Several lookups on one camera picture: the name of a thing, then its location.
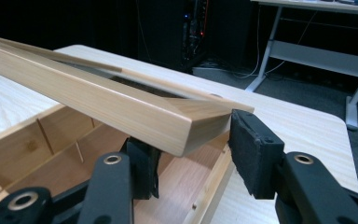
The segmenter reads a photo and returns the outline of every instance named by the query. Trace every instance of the wooden box compartment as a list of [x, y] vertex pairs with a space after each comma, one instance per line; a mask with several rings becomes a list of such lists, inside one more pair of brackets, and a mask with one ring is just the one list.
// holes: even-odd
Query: wooden box compartment
[[[104, 153], [128, 136], [58, 105], [0, 133], [0, 200], [24, 187], [57, 195], [87, 179]], [[163, 153], [159, 199], [134, 204], [135, 223], [200, 222], [231, 160], [223, 134], [183, 158]]]

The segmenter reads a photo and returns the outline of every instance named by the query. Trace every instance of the desk foot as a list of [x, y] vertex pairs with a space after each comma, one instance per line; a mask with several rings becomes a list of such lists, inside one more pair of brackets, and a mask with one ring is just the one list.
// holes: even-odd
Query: desk foot
[[254, 92], [258, 86], [260, 86], [261, 82], [265, 79], [265, 76], [258, 75], [257, 78], [245, 89], [245, 91]]
[[347, 128], [351, 131], [356, 131], [358, 129], [357, 105], [351, 105], [350, 96], [347, 96], [345, 123], [347, 124]]

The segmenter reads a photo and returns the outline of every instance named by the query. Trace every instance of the computer tower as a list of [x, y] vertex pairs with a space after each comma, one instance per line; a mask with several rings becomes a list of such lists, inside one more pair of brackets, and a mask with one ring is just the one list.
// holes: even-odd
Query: computer tower
[[138, 59], [187, 71], [206, 54], [209, 0], [137, 0]]

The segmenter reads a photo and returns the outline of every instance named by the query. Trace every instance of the light wood tabletop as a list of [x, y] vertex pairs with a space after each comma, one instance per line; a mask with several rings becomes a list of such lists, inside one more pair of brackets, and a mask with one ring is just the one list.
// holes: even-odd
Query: light wood tabletop
[[[191, 75], [142, 63], [101, 50], [71, 46], [59, 52], [82, 59], [121, 67], [121, 72], [103, 71], [112, 76], [137, 80], [178, 95], [187, 92], [196, 99], [221, 97], [255, 108], [255, 114], [285, 143], [285, 152], [303, 151], [319, 158], [341, 186], [358, 192], [358, 181], [351, 145], [343, 120], [299, 105], [293, 105], [253, 92], [235, 89]], [[142, 67], [143, 74], [136, 71]], [[57, 102], [0, 77], [0, 132], [31, 118]], [[273, 201], [250, 197], [239, 175], [228, 174], [227, 186], [217, 195], [217, 207], [208, 221], [212, 223], [277, 223]]]

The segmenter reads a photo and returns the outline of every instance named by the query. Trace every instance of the metal desk leg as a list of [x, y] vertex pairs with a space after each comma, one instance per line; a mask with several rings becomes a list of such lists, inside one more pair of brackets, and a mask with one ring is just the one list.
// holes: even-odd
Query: metal desk leg
[[264, 76], [264, 72], [266, 71], [266, 66], [269, 61], [269, 53], [271, 52], [271, 46], [274, 41], [275, 33], [278, 28], [278, 22], [279, 19], [281, 18], [281, 14], [282, 14], [282, 7], [278, 7], [278, 11], [275, 16], [275, 21], [272, 26], [272, 31], [271, 34], [269, 35], [269, 41], [267, 43], [266, 51], [264, 52], [263, 62], [261, 63], [260, 66], [260, 71], [258, 72], [257, 78], [246, 88], [246, 91], [255, 91], [255, 89], [257, 89], [257, 87], [261, 84], [264, 78], [266, 78], [266, 76]]
[[356, 90], [355, 94], [352, 97], [350, 96], [347, 97], [345, 123], [347, 124], [347, 128], [353, 131], [358, 129], [357, 103], [358, 103], [358, 89]]

